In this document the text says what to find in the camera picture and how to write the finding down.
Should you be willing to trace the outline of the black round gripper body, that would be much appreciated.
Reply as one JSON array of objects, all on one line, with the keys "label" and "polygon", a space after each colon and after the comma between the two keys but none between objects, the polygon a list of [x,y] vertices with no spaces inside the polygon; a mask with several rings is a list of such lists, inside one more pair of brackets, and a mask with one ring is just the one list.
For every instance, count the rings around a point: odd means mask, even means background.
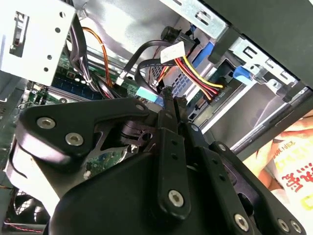
[{"label": "black round gripper body", "polygon": [[178,235],[191,214],[188,166],[173,146],[141,154],[71,189],[48,226],[51,235]]}]

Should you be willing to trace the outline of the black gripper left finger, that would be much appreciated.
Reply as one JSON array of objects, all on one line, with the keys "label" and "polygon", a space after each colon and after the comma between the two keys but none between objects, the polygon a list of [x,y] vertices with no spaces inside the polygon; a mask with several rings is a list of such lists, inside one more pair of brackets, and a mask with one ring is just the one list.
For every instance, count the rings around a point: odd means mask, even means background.
[{"label": "black gripper left finger", "polygon": [[[37,106],[24,111],[16,130],[17,145],[39,164],[51,192],[40,196],[52,216],[61,199],[74,187],[141,154],[159,159],[177,146],[186,163],[184,138],[179,135],[177,97],[164,95],[159,112],[135,98],[118,98],[61,105]],[[128,145],[139,152],[84,179],[88,160]]]}]

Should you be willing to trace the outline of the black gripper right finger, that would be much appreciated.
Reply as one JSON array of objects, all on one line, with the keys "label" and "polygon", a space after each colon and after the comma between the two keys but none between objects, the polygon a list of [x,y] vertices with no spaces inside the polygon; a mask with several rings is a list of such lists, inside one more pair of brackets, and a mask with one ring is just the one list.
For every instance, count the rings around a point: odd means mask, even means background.
[{"label": "black gripper right finger", "polygon": [[177,99],[179,133],[185,140],[191,214],[179,235],[305,235],[298,219],[222,142],[208,144]]}]

